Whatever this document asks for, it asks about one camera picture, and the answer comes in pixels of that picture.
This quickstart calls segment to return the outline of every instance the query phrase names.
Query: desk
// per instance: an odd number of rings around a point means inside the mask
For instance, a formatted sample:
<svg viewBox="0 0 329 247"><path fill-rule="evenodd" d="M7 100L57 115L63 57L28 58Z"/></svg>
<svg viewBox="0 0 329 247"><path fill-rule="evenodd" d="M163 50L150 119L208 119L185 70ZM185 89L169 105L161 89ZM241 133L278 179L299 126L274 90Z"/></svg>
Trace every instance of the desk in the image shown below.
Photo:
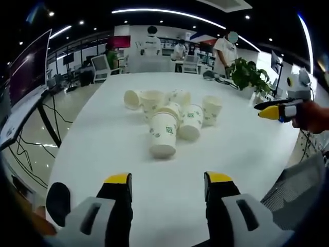
<svg viewBox="0 0 329 247"><path fill-rule="evenodd" d="M45 127L51 138L56 143L56 145L60 147L61 141L51 126L51 123L42 106L42 102L48 94L48 88L42 85L29 92L14 105L14 107L11 109L12 113L9 115L3 128L0 129L0 151L6 147L9 147L16 141L24 124L31 116L33 111L35 111L35 109L38 109L41 119L45 124Z"/></svg>
<svg viewBox="0 0 329 247"><path fill-rule="evenodd" d="M171 61L171 62L174 65L171 67L171 72L175 72L175 68L176 68L177 64L182 65L184 63L184 61L181 61L181 60L176 60L176 61ZM207 70L212 70L211 66L204 64L204 63L198 63L197 68L198 68L199 75L203 75L203 73L206 72Z"/></svg>
<svg viewBox="0 0 329 247"><path fill-rule="evenodd" d="M223 109L217 128L202 129L194 143L177 142L170 160L149 153L149 127L141 111L124 107L126 90L188 90L193 103L219 95ZM57 154L49 181L64 183L71 206L96 196L104 179L131 172L134 218L131 247L193 246L209 239L204 172L230 175L241 193L261 200L294 148L299 130L259 118L235 89L201 75L138 73L111 76L84 106ZM47 213L47 220L55 224Z"/></svg>

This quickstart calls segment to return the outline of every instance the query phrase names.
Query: tipped-over paper cup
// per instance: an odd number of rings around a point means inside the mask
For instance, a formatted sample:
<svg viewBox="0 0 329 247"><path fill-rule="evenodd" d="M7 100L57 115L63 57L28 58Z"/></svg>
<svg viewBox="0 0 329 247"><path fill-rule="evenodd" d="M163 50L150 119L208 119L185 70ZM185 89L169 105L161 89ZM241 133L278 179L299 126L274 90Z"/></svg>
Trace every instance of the tipped-over paper cup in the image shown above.
<svg viewBox="0 0 329 247"><path fill-rule="evenodd" d="M167 93L167 101L180 104L182 107L186 107L191 104L191 93L184 90L174 90Z"/></svg>
<svg viewBox="0 0 329 247"><path fill-rule="evenodd" d="M176 118L168 112L156 113L150 122L150 152L155 158L168 158L176 153Z"/></svg>
<svg viewBox="0 0 329 247"><path fill-rule="evenodd" d="M202 108L192 104L184 108L178 134L185 140L197 140L200 137L200 130L204 114Z"/></svg>
<svg viewBox="0 0 329 247"><path fill-rule="evenodd" d="M168 112L177 120L177 123L180 123L180 116L181 116L181 107L178 103L170 102L169 104L165 105L164 107L160 107L157 112Z"/></svg>
<svg viewBox="0 0 329 247"><path fill-rule="evenodd" d="M138 90L128 90L124 93L124 105L128 109L137 110L140 107L140 95L142 91Z"/></svg>
<svg viewBox="0 0 329 247"><path fill-rule="evenodd" d="M145 91L140 95L144 119L149 122L157 109L163 106L165 94L157 90Z"/></svg>

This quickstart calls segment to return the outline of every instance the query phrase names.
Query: black ceiling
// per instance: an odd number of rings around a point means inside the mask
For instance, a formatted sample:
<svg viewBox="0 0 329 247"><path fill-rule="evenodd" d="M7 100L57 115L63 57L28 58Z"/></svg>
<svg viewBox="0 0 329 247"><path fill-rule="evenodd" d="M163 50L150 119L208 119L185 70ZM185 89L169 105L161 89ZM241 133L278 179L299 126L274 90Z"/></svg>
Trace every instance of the black ceiling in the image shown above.
<svg viewBox="0 0 329 247"><path fill-rule="evenodd" d="M65 35L53 39L51 46L65 44L66 36L70 36L72 41L91 34L95 32L94 27L97 27L97 31L110 30L116 25L122 25L124 20L128 20L131 25L160 25L159 20L163 20L162 25L165 26L192 29L192 26L196 25L197 31L211 36L223 33L220 28L184 16L145 12L111 14L112 10L130 7L170 9L203 17L235 30L261 50L270 51L274 48L278 53L285 54L286 61L305 66L296 59L300 57L305 61L309 60L305 35L297 16L297 13L300 13L310 30L315 60L327 52L325 44L329 43L329 38L326 36L326 25L323 23L326 16L324 9L306 6L298 1L246 1L252 9L232 13L222 12L198 1L8 1L6 6L2 7L4 14L0 15L3 30L0 74L4 72L6 63L12 61L38 35L50 28L56 31L65 25L72 25L72 29ZM48 11L53 11L55 15L48 17ZM31 12L35 15L34 18L30 18L32 22L28 23L26 19ZM249 15L250 19L246 20L245 15ZM79 20L84 20L85 24L79 25ZM253 49L245 42L241 41L239 44L242 48Z"/></svg>

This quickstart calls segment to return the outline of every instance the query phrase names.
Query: paper cup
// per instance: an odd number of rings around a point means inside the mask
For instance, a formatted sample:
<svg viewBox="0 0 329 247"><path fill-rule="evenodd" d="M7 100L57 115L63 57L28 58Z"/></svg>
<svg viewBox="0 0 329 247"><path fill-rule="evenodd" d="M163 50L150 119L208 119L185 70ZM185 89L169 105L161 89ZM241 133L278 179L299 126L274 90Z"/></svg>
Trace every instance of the paper cup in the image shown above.
<svg viewBox="0 0 329 247"><path fill-rule="evenodd" d="M184 90L174 90L167 93L167 101L180 104L182 107L186 107L191 104L190 92Z"/></svg>
<svg viewBox="0 0 329 247"><path fill-rule="evenodd" d="M221 100L216 96L205 96L202 101L204 125L215 126L217 117L222 109Z"/></svg>
<svg viewBox="0 0 329 247"><path fill-rule="evenodd" d="M157 90L145 91L140 95L144 119L149 122L157 109L163 106L165 94Z"/></svg>
<svg viewBox="0 0 329 247"><path fill-rule="evenodd" d="M168 112L156 113L150 122L150 152L155 158L168 158L176 153L175 116Z"/></svg>
<svg viewBox="0 0 329 247"><path fill-rule="evenodd" d="M140 95L142 91L128 90L124 93L123 101L125 107L131 110L137 110L140 107Z"/></svg>
<svg viewBox="0 0 329 247"><path fill-rule="evenodd" d="M200 137L200 130L204 114L202 108L192 104L184 108L178 134L185 140L197 140Z"/></svg>
<svg viewBox="0 0 329 247"><path fill-rule="evenodd" d="M181 107L178 103L171 102L168 105L165 105L164 107L160 107L157 112L168 112L177 120L177 123L180 123L180 116L181 116Z"/></svg>

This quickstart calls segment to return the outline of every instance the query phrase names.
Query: office chair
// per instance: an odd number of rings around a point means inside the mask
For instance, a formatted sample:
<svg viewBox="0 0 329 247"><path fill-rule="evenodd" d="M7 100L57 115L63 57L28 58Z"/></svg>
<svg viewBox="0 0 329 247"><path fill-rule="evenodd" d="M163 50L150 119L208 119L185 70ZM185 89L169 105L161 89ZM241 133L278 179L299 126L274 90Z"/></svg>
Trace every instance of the office chair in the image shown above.
<svg viewBox="0 0 329 247"><path fill-rule="evenodd" d="M91 58L93 67L94 67L94 83L102 83L104 82L108 76L110 76L113 72L118 71L120 73L121 69L111 69L108 62L106 55L99 55L96 57Z"/></svg>
<svg viewBox="0 0 329 247"><path fill-rule="evenodd" d="M199 63L199 57L187 55L182 65L182 72L190 73L190 74L199 74L197 68L198 63Z"/></svg>

